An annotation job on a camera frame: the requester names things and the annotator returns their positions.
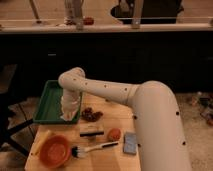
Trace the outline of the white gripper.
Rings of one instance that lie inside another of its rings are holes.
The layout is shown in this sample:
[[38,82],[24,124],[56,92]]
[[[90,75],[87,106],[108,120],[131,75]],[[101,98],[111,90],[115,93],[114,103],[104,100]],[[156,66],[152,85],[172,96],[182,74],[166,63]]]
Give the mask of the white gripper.
[[65,121],[72,121],[79,110],[81,95],[79,91],[63,90],[61,96],[61,118]]

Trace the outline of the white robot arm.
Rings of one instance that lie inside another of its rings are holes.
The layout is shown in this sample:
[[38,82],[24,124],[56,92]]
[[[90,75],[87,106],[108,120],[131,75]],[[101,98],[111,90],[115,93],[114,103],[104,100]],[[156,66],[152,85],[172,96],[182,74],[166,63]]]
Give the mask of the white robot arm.
[[63,107],[84,91],[132,109],[142,171],[192,171],[180,110],[167,85],[87,79],[79,67],[62,73],[58,82],[63,88]]

